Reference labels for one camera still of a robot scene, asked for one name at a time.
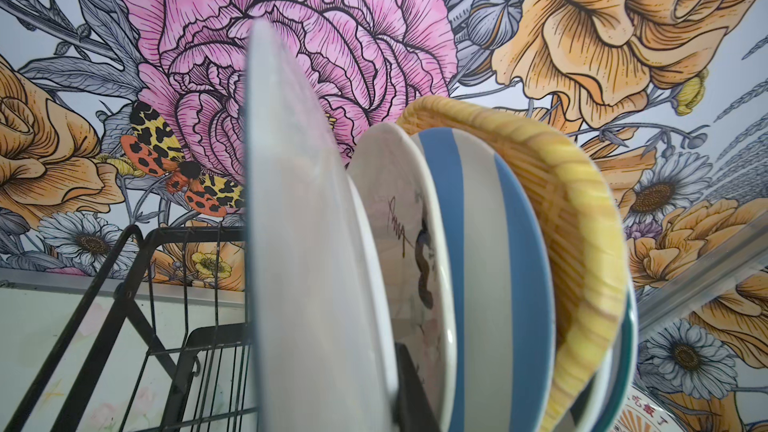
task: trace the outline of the pink peony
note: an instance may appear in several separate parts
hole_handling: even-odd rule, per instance
[[[251,18],[268,19],[296,54],[344,162],[371,124],[396,120],[418,96],[447,95],[456,74],[442,0],[124,1],[148,62],[139,98],[203,167],[238,181]]]

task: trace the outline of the moth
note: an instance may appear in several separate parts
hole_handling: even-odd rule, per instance
[[[133,135],[120,138],[127,158],[154,177],[168,176],[165,188],[175,194],[187,188],[184,200],[205,216],[223,217],[226,210],[242,208],[243,187],[232,178],[209,173],[184,148],[157,110],[136,101],[130,111]]]

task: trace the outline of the plate rim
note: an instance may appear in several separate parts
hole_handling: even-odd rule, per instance
[[[418,177],[422,182],[424,200],[427,201],[430,209],[433,210],[433,213],[428,215],[427,220],[429,222],[430,234],[434,244],[436,273],[440,277],[438,286],[440,287],[440,294],[444,298],[443,301],[446,304],[450,304],[449,307],[444,305],[442,308],[443,330],[446,332],[446,340],[444,341],[446,370],[443,374],[444,390],[442,394],[442,408],[440,417],[438,418],[441,430],[447,431],[448,425],[451,422],[453,401],[456,395],[456,362],[458,352],[456,346],[456,316],[453,307],[451,263],[448,255],[448,244],[446,241],[445,229],[442,224],[442,211],[440,209],[440,201],[438,200],[435,181],[432,179],[432,172],[427,165],[424,155],[422,155],[416,144],[410,137],[408,137],[406,131],[400,126],[390,122],[380,122],[371,126],[366,131],[365,136],[372,136],[371,131],[373,131],[373,134],[385,134],[391,138],[397,139],[400,145],[402,145],[402,151],[411,160],[411,163],[414,165]],[[352,157],[350,165],[354,160],[355,156]]]

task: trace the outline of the handwritten signature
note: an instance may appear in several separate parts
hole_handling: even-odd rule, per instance
[[[393,196],[389,199],[389,212],[387,213],[387,226],[392,228],[392,231],[395,233],[395,236],[398,238],[398,240],[402,240],[402,256],[405,258],[406,256],[406,244],[413,247],[413,244],[411,244],[411,241],[408,240],[408,237],[406,237],[406,226],[402,224],[402,222],[399,221],[397,215],[395,214],[395,204],[397,203],[397,199]]]

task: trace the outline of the flower center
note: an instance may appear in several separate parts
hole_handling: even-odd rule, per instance
[[[686,344],[675,344],[672,347],[672,356],[675,362],[685,370],[698,370],[701,367],[701,358],[696,349]]]
[[[639,191],[630,212],[648,214],[666,206],[674,195],[675,186],[672,182],[659,182]]]
[[[89,251],[91,254],[104,255],[109,252],[110,246],[101,237],[95,235],[78,235],[74,238],[81,248]]]
[[[203,257],[202,259],[200,259],[200,265],[205,267],[212,274],[218,273],[218,271],[216,270],[218,268],[216,266],[216,258]]]

